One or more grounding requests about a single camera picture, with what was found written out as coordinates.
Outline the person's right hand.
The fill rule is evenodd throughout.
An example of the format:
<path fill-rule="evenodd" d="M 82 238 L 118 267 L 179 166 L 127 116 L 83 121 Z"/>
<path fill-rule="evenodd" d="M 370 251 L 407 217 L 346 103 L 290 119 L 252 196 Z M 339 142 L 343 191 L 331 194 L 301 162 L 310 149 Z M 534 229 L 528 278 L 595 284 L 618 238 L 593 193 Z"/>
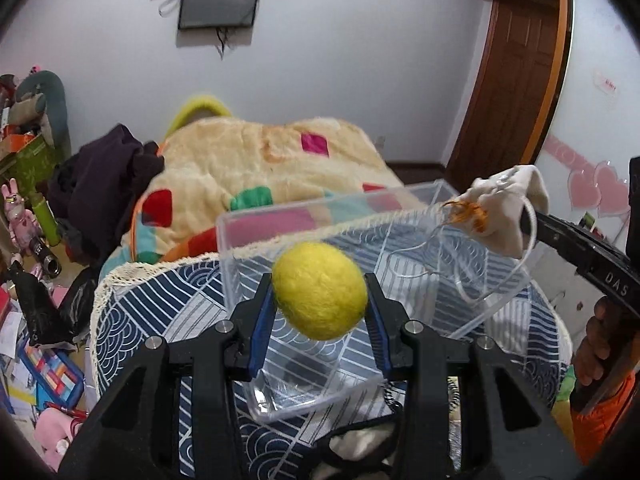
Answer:
<path fill-rule="evenodd" d="M 604 375 L 603 362 L 610 356 L 612 340 L 620 319 L 620 308 L 602 297 L 594 306 L 585 337 L 574 353 L 573 366 L 578 384 L 589 386 Z"/>

